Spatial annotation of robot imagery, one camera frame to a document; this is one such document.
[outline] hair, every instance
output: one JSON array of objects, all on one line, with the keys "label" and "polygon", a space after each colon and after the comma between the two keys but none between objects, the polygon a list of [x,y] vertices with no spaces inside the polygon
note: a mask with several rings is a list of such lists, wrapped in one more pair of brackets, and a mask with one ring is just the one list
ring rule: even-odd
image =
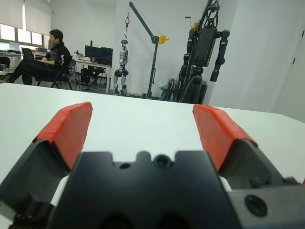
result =
[{"label": "hair", "polygon": [[62,31],[55,29],[50,31],[50,35],[53,35],[55,39],[59,39],[59,42],[62,43],[63,33]]}]

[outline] window blind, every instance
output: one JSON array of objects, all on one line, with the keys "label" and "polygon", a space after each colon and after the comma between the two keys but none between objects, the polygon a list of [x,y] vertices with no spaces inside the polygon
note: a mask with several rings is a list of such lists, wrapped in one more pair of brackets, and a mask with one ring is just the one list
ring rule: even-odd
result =
[{"label": "window blind", "polygon": [[0,24],[22,29],[23,0],[0,0]]},{"label": "window blind", "polygon": [[49,34],[51,30],[51,2],[49,0],[25,0],[27,31]]}]

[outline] robot leg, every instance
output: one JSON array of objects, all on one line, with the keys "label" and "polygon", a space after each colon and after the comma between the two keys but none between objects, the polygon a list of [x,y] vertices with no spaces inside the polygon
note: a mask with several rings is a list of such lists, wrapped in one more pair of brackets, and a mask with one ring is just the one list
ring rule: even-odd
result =
[{"label": "robot leg", "polygon": [[115,70],[114,72],[114,93],[119,94],[119,85],[118,85],[118,79],[122,76],[121,69]]},{"label": "robot leg", "polygon": [[129,73],[128,73],[127,70],[124,70],[124,71],[123,71],[123,76],[122,76],[122,81],[121,81],[121,83],[122,83],[121,94],[122,94],[123,96],[127,96],[127,85],[125,84],[125,82],[126,82],[126,76],[127,76],[128,74],[129,74]]}]

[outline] shoe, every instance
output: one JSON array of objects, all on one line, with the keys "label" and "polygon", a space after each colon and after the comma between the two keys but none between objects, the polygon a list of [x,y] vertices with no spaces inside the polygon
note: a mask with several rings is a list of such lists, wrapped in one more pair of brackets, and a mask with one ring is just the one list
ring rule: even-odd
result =
[{"label": "shoe", "polygon": [[5,82],[6,83],[14,83],[14,82],[9,81],[9,79],[5,79]]}]

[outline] hook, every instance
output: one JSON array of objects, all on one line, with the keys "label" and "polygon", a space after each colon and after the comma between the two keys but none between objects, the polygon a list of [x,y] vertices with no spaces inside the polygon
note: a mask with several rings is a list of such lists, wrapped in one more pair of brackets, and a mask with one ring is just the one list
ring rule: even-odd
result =
[{"label": "hook", "polygon": [[129,21],[129,15],[127,16],[127,18],[125,19],[125,23],[126,23],[126,25],[128,25],[129,23],[130,23],[130,21]]}]

